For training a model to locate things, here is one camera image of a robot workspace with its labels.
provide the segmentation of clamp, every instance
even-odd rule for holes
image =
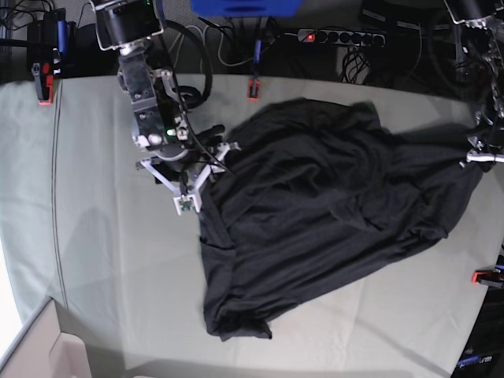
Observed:
[[[31,67],[31,74],[35,79],[35,90],[39,105],[51,105],[53,103],[54,77],[50,72],[50,64],[43,63],[41,67],[40,63],[34,63]]]
[[[261,84],[261,81],[259,80],[259,61],[261,59],[261,45],[262,45],[261,40],[256,39],[254,49],[254,63],[252,64],[252,77],[249,80],[249,90],[247,95],[247,98],[253,101],[259,99],[259,85]]]
[[[217,145],[215,159],[223,161],[229,151],[239,149],[238,143],[220,143]],[[222,173],[224,171],[220,167],[207,164],[201,172],[192,175],[189,190],[183,191],[180,185],[173,183],[169,177],[166,177],[163,172],[160,172],[154,167],[154,163],[156,161],[156,157],[148,157],[141,160],[137,164],[137,167],[139,169],[145,168],[152,176],[154,176],[173,193],[173,202],[175,203],[176,212],[179,215],[182,215],[183,212],[191,210],[194,210],[196,213],[200,213],[202,208],[200,190],[211,175],[214,173]]]
[[[496,270],[476,270],[472,274],[471,282],[496,289],[504,289],[504,273]]]

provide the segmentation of black cloth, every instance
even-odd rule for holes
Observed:
[[[200,216],[205,322],[223,340],[271,338],[271,319],[434,246],[482,175],[460,168],[466,149],[406,143],[364,106],[269,106],[230,140],[243,150]]]

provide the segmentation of metal bracket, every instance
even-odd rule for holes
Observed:
[[[223,161],[228,152],[231,150],[239,150],[238,143],[220,143],[217,145],[217,154],[215,155],[215,158],[218,161]],[[184,211],[190,210],[194,210],[196,213],[199,213],[202,208],[200,189],[203,187],[211,174],[221,173],[224,171],[221,167],[215,167],[208,164],[205,165],[202,171],[192,180],[192,183],[189,186],[189,191],[187,191],[186,194],[182,194],[180,186],[176,186],[153,166],[153,158],[148,157],[141,160],[140,165],[149,171],[152,176],[158,179],[173,193],[173,202],[175,203],[176,212],[179,215],[182,215],[182,212]]]
[[[465,160],[470,163],[471,161],[485,162],[485,161],[493,161],[495,163],[504,163],[504,154],[488,154],[478,150],[470,150]]]
[[[153,72],[154,77],[161,77],[166,95],[176,102],[179,102],[179,96],[173,90],[173,88],[175,87],[175,84],[173,83],[173,71],[171,69],[155,69]]]

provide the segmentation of black cable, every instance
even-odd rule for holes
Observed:
[[[261,21],[262,17],[259,17],[255,23],[255,32],[254,32],[255,39],[262,39],[261,35],[259,35],[259,33],[261,32]]]
[[[193,42],[193,44],[196,47],[196,50],[199,52],[200,56],[202,57],[203,60],[203,73],[205,74],[205,87],[203,89],[203,92],[199,96],[194,96],[194,88],[192,87],[180,87],[182,92],[184,90],[187,90],[189,92],[189,95],[193,95],[191,100],[189,98],[187,99],[187,106],[189,109],[194,109],[200,106],[203,102],[205,102],[208,97],[210,96],[210,93],[212,91],[212,84],[213,84],[213,74],[212,74],[212,61],[210,60],[210,56],[208,55],[208,51],[206,50],[205,46],[203,43],[196,37],[195,34],[192,33],[189,29],[185,28],[183,25],[175,22],[175,21],[170,21],[166,20],[165,26],[167,28],[173,29],[180,34],[182,34],[184,37],[188,37],[189,40]]]
[[[348,71],[348,68],[354,62],[356,63],[356,65],[350,71]],[[356,83],[357,78],[358,78],[358,74],[361,73],[365,69],[365,67],[369,67],[369,62],[368,62],[368,59],[365,56],[364,52],[362,51],[362,49],[356,49],[356,50],[349,51],[343,57],[342,71],[341,71],[341,75],[339,76],[339,81],[341,81],[342,83],[344,83],[344,82]],[[354,76],[351,76],[351,73],[354,70],[356,70],[357,75],[355,76],[355,74],[354,74]]]
[[[57,46],[50,43],[38,43],[38,42],[30,42],[23,41],[18,39],[4,39],[0,38],[0,46],[11,46],[11,47],[25,47],[27,49],[30,48],[39,48],[39,49],[54,49]]]
[[[85,2],[84,5],[82,6],[82,8],[80,9],[80,16],[79,16],[79,21],[77,22],[77,28],[79,28],[80,22],[82,21],[82,16],[84,15],[84,9],[86,8],[86,6],[90,6],[90,5],[91,5],[90,2]]]
[[[241,34],[242,38],[245,38],[245,20],[243,17],[239,18],[239,33]]]
[[[16,8],[16,11],[17,10],[25,10],[25,11],[31,12],[31,13],[49,13],[50,12],[49,10],[44,8],[44,6],[42,6],[42,8],[40,8],[40,9],[30,8],[29,6],[23,6],[22,8],[17,8],[18,6],[20,6],[20,4],[18,4],[17,6],[14,7],[14,8]]]
[[[15,8],[15,7],[12,7],[12,6],[0,6],[0,10],[2,9],[8,9],[8,10],[12,10],[11,13],[9,13],[5,18],[4,18],[4,22],[7,22],[7,19],[12,16],[14,13],[23,13],[23,14],[29,14],[31,16],[31,18],[33,18],[33,21],[36,22],[37,21],[37,17],[35,17],[35,14],[33,14],[33,12],[31,11],[28,11],[28,10],[22,10],[22,9],[18,9],[18,8]]]
[[[219,165],[215,164],[215,163],[212,163],[211,161],[207,161],[207,160],[196,160],[196,161],[192,161],[191,163],[201,163],[201,164],[207,164],[207,165],[212,165],[213,167],[219,167]]]
[[[229,35],[227,35],[224,31],[225,29],[230,30],[231,33],[233,34],[233,37],[236,38],[236,35],[234,33],[234,28],[231,28],[230,26],[215,25],[212,21],[205,20],[202,17],[198,17],[198,20],[200,20],[203,24],[206,24],[206,25],[210,26],[211,28],[216,29],[219,32],[221,32],[224,35],[224,37],[228,40],[228,42],[231,44],[231,46],[235,45],[235,42],[233,41],[233,39]]]
[[[7,30],[10,30],[12,32],[16,32],[18,30],[21,30],[22,28],[26,28],[28,25],[32,24],[32,22],[28,22],[27,24],[24,24],[24,25],[21,25],[21,26],[16,26],[14,28],[11,28],[10,26],[8,26],[7,24],[3,23],[2,21],[0,21],[0,24],[6,28]]]
[[[456,84],[453,83],[451,80],[447,78],[445,73],[443,72],[443,69],[441,68],[441,65],[439,64],[439,60],[437,56],[435,55],[435,49],[434,49],[434,28],[438,24],[439,20],[447,14],[445,9],[440,9],[436,13],[434,13],[434,16],[432,16],[431,22],[428,25],[427,28],[427,48],[428,48],[428,53],[429,57],[431,58],[431,63],[432,66],[434,67],[435,72],[438,74],[439,78],[444,82],[444,84],[450,88],[457,97],[460,96],[460,91],[468,89],[468,86],[463,85],[463,84]]]
[[[53,8],[54,8],[53,5],[49,1],[47,1],[47,0],[29,0],[29,1],[31,1],[31,2],[41,2],[42,4],[47,4],[47,6],[49,6],[49,11],[53,10]]]
[[[204,71],[205,71],[205,67],[206,67],[205,58],[204,57],[207,58],[208,64],[209,64],[209,76],[206,75],[206,78],[208,78],[208,79],[205,80],[205,91],[204,91],[204,93],[208,92],[208,94],[205,97],[205,100],[206,100],[209,97],[209,94],[210,94],[211,88],[212,88],[212,65],[211,65],[211,62],[210,62],[210,59],[209,59],[209,56],[208,56],[208,52],[206,52],[205,47],[199,41],[199,39],[196,38],[196,36],[194,34],[192,34],[191,31],[189,31],[188,29],[186,29],[183,25],[178,24],[175,21],[170,21],[170,20],[166,20],[165,23],[166,23],[165,24],[166,27],[172,28],[172,29],[176,30],[177,32],[182,33],[183,35],[185,35],[186,37],[188,37],[190,40],[192,40],[193,42],[195,42],[196,46],[200,46],[201,45],[201,48],[203,50],[202,57],[203,57],[203,70]],[[165,43],[162,35],[159,36],[159,39],[160,39],[160,43],[161,43],[161,48],[164,50],[164,52],[166,54],[167,60],[171,63],[171,58],[169,57],[168,47],[166,46],[166,43]],[[176,78],[176,75],[173,75],[172,79],[173,79],[173,85],[175,86],[175,92],[176,92],[176,94],[177,94],[177,96],[179,98],[179,106],[180,106],[180,109],[181,109],[181,112],[182,112],[182,116],[183,116],[184,120],[186,121],[187,130],[189,130],[189,132],[191,133],[192,139],[195,141],[197,147],[200,149],[200,151],[202,153],[204,153],[205,155],[207,155],[212,161],[214,161],[222,169],[228,171],[229,170],[228,167],[226,167],[226,165],[224,163],[222,163],[216,157],[214,157],[206,149],[206,147],[203,146],[203,144],[199,140],[198,135],[195,133],[195,130],[191,126],[191,122],[189,122],[189,120],[187,119],[187,104],[186,104],[185,98],[182,95],[182,88],[183,87],[179,86],[179,82],[178,82],[178,79]]]

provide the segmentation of cable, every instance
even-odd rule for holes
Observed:
[[[82,21],[82,16],[84,15],[84,8],[86,8],[86,6],[90,6],[90,5],[91,5],[90,2],[85,2],[84,5],[82,6],[82,8],[80,9],[79,21],[77,21],[77,28],[79,28],[80,22]]]
[[[422,50],[424,48],[424,43],[422,42],[422,27],[420,24],[418,24],[418,41],[419,41],[419,49],[418,49],[418,58],[417,62],[409,72],[408,76],[404,78],[404,80],[397,86],[398,89],[401,89],[401,87],[404,85],[406,81],[410,79],[410,77],[413,75],[413,72],[417,69],[418,65],[420,64],[420,60],[422,59]]]
[[[4,22],[7,22],[7,19],[13,15],[14,13],[23,13],[23,14],[29,14],[31,16],[31,18],[33,19],[34,22],[37,21],[37,17],[35,17],[35,14],[33,14],[33,12],[30,12],[30,11],[27,11],[27,10],[22,10],[22,9],[18,9],[18,8],[13,8],[12,6],[0,6],[0,10],[2,9],[8,9],[8,10],[12,10],[11,13],[9,13],[5,18]]]
[[[443,72],[443,69],[441,68],[441,65],[439,64],[439,60],[436,57],[434,50],[434,27],[437,25],[441,17],[443,17],[445,14],[446,10],[440,9],[436,13],[434,13],[434,16],[432,16],[431,22],[427,28],[427,48],[429,57],[431,58],[432,66],[434,67],[434,70],[438,74],[439,78],[446,84],[448,88],[450,88],[456,94],[457,97],[461,97],[460,92],[468,89],[467,86],[452,83],[447,78],[447,76]]]
[[[13,27],[13,28],[11,28],[11,27],[7,26],[7,24],[4,24],[4,23],[3,23],[3,22],[1,22],[1,21],[0,21],[0,24],[1,24],[1,25],[3,25],[3,26],[4,26],[4,28],[6,28],[7,30],[10,30],[10,31],[12,31],[12,32],[16,32],[16,31],[18,31],[18,30],[21,30],[21,29],[23,29],[23,28],[26,28],[28,25],[32,24],[32,22],[28,22],[28,23],[26,23],[26,24],[24,24],[24,25],[21,25],[21,26],[16,26],[16,27]]]
[[[222,55],[221,55],[223,43],[224,43],[224,33],[222,33],[222,35],[220,36],[219,49],[217,50],[217,57],[219,58],[219,62],[223,66],[230,67],[230,68],[232,68],[232,67],[239,67],[240,65],[245,65],[246,63],[249,63],[249,62],[251,62],[251,61],[254,60],[254,57],[249,57],[248,59],[245,59],[244,61],[239,61],[237,63],[227,63],[226,61],[224,61],[224,59],[222,58]],[[273,43],[269,44],[265,49],[263,49],[261,51],[261,55],[263,53],[265,53],[269,49],[269,47],[271,47],[271,45]]]
[[[182,35],[186,36],[193,42],[193,44],[196,47],[196,50],[199,52],[200,56],[202,57],[203,60],[203,73],[205,74],[205,88],[203,89],[203,92],[201,93],[201,96],[199,98],[194,98],[191,101],[188,102],[188,107],[189,109],[196,108],[200,106],[203,102],[205,102],[208,97],[210,96],[210,92],[212,91],[212,83],[213,83],[213,77],[212,77],[212,61],[210,60],[210,56],[208,55],[208,51],[206,50],[205,46],[203,46],[203,43],[196,37],[194,33],[192,33],[190,30],[186,29],[183,25],[175,22],[175,21],[170,21],[166,20],[165,21],[165,26],[167,28],[171,28]],[[163,43],[162,45],[163,49],[166,48],[166,44]],[[169,50],[165,49],[165,52],[167,55],[169,55]]]
[[[352,63],[356,63],[356,65],[348,72],[348,68]],[[342,83],[356,83],[358,79],[358,75],[366,68],[369,67],[368,58],[365,56],[364,52],[361,48],[348,50],[348,53],[343,57],[342,61],[342,71],[339,77],[339,81]]]
[[[53,5],[48,0],[30,0],[30,1],[31,2],[41,2],[42,4],[47,4],[47,6],[49,6],[49,11],[53,10],[53,8],[54,8]]]
[[[166,20],[166,26],[168,26],[169,28],[172,28],[178,32],[184,33],[184,34],[188,33],[188,35],[187,35],[188,37],[189,37],[189,35],[193,35],[193,37],[195,38],[194,34],[192,34],[190,31],[188,31],[183,25],[178,24],[175,21]],[[169,56],[169,51],[168,51],[168,47],[166,46],[165,40],[163,39],[162,35],[159,35],[158,38],[159,38],[159,42],[161,44],[161,48],[163,49],[163,51],[166,54],[166,59],[168,60],[169,64],[171,64],[171,58]],[[226,167],[226,165],[223,164],[221,161],[219,161],[216,157],[214,157],[205,148],[205,146],[203,146],[203,144],[199,140],[198,135],[195,133],[195,130],[191,126],[191,122],[187,118],[187,103],[185,101],[185,98],[182,95],[182,91],[181,91],[182,87],[179,87],[179,81],[176,78],[176,75],[173,75],[172,78],[173,78],[173,85],[175,86],[176,95],[179,98],[179,108],[180,108],[181,115],[182,115],[184,121],[186,122],[187,130],[189,130],[189,132],[191,133],[191,136],[192,136],[193,140],[195,141],[196,145],[198,146],[200,151],[203,152],[205,155],[207,155],[212,161],[215,161],[215,163],[217,165],[219,165],[222,169],[228,171],[228,168]]]
[[[199,33],[199,35],[200,35],[200,37],[202,39],[203,46],[206,48],[206,32],[208,31],[209,26],[206,25],[203,30],[200,29],[198,26],[195,26],[195,25],[188,25],[188,26],[186,26],[186,28],[187,29],[194,29],[194,30],[196,30]],[[180,40],[179,46],[178,46],[178,48],[176,50],[175,62],[173,63],[173,68],[176,68],[176,66],[177,66],[177,64],[179,62],[180,50],[182,49],[182,45],[183,45],[184,39],[185,39],[185,37],[181,33],[179,33],[178,36],[173,41],[173,44],[170,46],[169,52],[171,53],[172,50],[173,50],[173,47],[176,44],[176,42],[178,40]],[[199,61],[199,72],[203,71],[202,65],[203,65],[203,59],[200,59],[200,61]]]
[[[205,20],[202,17],[198,17],[198,19],[201,22],[203,22],[204,24],[210,26],[211,28],[217,29],[219,32],[221,32],[224,35],[224,37],[229,41],[229,44],[231,46],[233,46],[233,48],[236,47],[235,42],[237,41],[238,38],[236,37],[236,33],[235,33],[235,29],[234,28],[231,28],[230,26],[220,26],[219,24],[215,24],[215,23],[213,23],[211,21]],[[233,39],[224,32],[225,29],[228,29],[228,30],[231,31],[231,33],[233,34]]]

